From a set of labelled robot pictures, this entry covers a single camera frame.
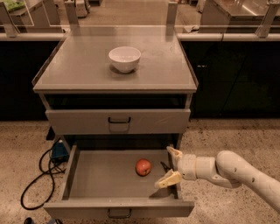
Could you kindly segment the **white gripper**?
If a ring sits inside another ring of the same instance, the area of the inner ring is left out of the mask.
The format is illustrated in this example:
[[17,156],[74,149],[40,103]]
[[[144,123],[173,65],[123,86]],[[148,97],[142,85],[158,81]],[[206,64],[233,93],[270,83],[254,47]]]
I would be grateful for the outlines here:
[[196,180],[196,156],[193,154],[183,155],[180,150],[176,150],[171,146],[167,146],[166,149],[171,155],[173,166],[177,166],[178,171],[169,170],[162,178],[155,182],[154,186],[157,189],[162,189],[176,185],[182,178],[184,180]]

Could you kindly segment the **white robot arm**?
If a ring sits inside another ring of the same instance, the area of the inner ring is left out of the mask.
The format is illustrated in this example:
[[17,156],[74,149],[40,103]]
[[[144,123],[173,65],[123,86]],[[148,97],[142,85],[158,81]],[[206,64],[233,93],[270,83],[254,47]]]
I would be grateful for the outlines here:
[[175,171],[170,169],[160,178],[155,183],[157,189],[176,185],[182,180],[197,179],[225,188],[237,188],[244,184],[280,213],[280,182],[257,170],[238,154],[223,150],[216,157],[197,157],[183,154],[171,146],[167,147],[167,151]]

